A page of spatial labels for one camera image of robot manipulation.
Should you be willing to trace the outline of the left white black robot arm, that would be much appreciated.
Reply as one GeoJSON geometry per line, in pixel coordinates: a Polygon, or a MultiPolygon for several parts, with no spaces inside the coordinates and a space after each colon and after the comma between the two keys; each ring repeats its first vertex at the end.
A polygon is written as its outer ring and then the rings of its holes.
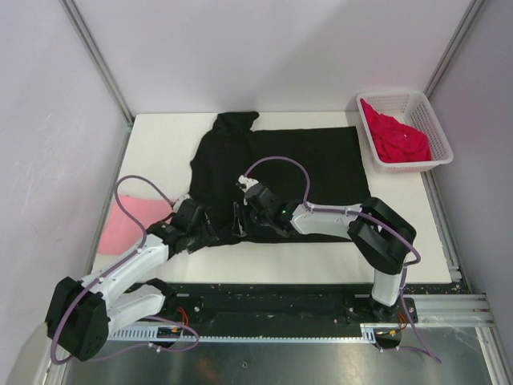
{"type": "Polygon", "coordinates": [[[172,318],[177,301],[164,293],[163,281],[152,279],[135,291],[130,287],[175,255],[202,249],[215,237],[205,207],[185,198],[163,220],[143,227],[141,238],[110,264],[79,280],[63,278],[45,317],[52,363],[66,362],[57,356],[59,348],[85,362],[125,326],[153,316],[172,318]]]}

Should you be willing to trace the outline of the black t shirt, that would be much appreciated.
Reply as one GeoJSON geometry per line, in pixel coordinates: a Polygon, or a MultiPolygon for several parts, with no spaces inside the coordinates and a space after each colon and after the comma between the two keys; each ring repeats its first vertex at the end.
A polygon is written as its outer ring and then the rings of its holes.
{"type": "Polygon", "coordinates": [[[219,245],[335,242],[322,235],[284,239],[267,228],[247,237],[232,234],[233,203],[243,198],[236,182],[251,165],[255,169],[249,175],[285,200],[355,205],[370,197],[356,128],[255,131],[259,116],[256,111],[220,113],[190,163],[189,193],[208,209],[219,245]]]}

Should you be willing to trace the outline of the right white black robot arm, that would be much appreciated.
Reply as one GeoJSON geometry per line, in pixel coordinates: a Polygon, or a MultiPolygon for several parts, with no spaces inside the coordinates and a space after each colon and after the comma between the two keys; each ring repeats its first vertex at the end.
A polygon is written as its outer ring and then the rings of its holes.
{"type": "Polygon", "coordinates": [[[289,240],[309,235],[350,240],[374,269],[371,315],[388,322],[398,313],[407,268],[418,264],[421,257],[414,247],[416,230],[384,201],[371,197],[356,205],[317,205],[285,201],[246,176],[236,185],[244,194],[234,204],[236,235],[247,237],[257,228],[267,228],[289,240]]]}

